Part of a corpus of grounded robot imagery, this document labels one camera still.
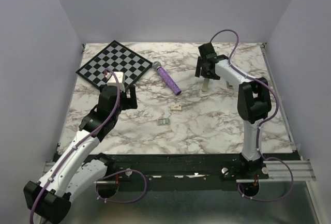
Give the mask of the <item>grey staple strips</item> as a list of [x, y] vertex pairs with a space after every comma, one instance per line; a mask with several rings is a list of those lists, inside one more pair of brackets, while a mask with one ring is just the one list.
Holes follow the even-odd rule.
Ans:
[[159, 126], [164, 126], [164, 125], [169, 125], [170, 124], [170, 119], [169, 118], [162, 118], [158, 120], [158, 125]]

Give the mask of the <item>grey green stapler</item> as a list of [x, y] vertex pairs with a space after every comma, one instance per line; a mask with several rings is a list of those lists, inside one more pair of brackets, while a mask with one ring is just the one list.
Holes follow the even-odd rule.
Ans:
[[204, 92], [204, 93], [207, 92], [208, 85], [209, 85], [209, 79], [208, 78], [204, 78], [201, 91]]

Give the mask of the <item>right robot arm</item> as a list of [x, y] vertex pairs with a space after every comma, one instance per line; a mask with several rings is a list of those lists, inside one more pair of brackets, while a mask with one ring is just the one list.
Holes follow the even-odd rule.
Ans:
[[272, 108], [270, 93], [266, 88], [268, 81], [265, 78], [255, 81], [254, 77], [229, 64], [229, 58], [218, 55], [210, 42], [198, 49], [200, 56], [195, 76], [204, 78], [202, 91], [207, 91], [209, 80], [225, 79], [238, 93], [237, 111], [244, 121], [244, 146], [241, 155], [246, 159], [238, 165], [238, 173], [243, 178], [250, 178], [257, 172], [253, 161], [261, 157], [258, 152], [258, 125], [268, 117]]

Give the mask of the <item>small staple box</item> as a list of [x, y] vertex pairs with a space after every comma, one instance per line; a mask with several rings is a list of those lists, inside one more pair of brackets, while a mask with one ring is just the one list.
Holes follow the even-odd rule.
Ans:
[[170, 106], [171, 111], [181, 111], [182, 105], [180, 103], [176, 103]]

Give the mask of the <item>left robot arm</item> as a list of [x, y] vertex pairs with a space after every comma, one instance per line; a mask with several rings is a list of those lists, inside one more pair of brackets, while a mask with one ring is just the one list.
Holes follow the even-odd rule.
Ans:
[[136, 88], [121, 90], [114, 85], [100, 88], [98, 103], [83, 117], [76, 136], [54, 166], [37, 182], [23, 188], [30, 223], [38, 215], [50, 223], [60, 223], [68, 214], [73, 193], [68, 187], [77, 170], [108, 133], [115, 127], [122, 111], [138, 107]]

